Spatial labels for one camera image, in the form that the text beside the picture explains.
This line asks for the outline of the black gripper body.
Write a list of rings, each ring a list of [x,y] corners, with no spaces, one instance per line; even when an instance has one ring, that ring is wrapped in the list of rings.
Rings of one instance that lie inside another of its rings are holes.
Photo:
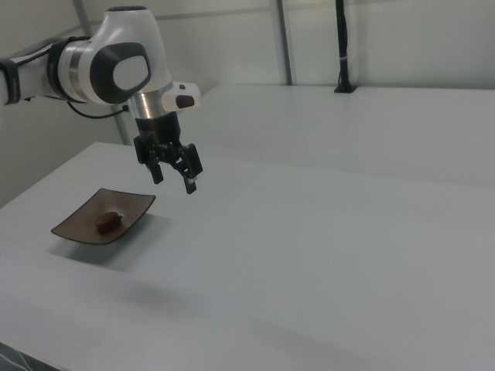
[[[139,137],[147,145],[181,145],[179,119],[176,112],[155,118],[137,118]]]

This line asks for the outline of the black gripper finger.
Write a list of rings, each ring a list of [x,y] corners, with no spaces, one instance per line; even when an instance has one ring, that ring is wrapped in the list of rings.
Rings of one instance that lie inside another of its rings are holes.
[[[194,144],[164,145],[162,161],[170,164],[183,177],[187,194],[196,191],[196,178],[203,171],[203,166]]]
[[[141,165],[146,165],[155,184],[162,182],[163,174],[159,165],[158,156],[154,150],[154,146],[146,142],[141,136],[134,138],[134,146],[138,163]]]

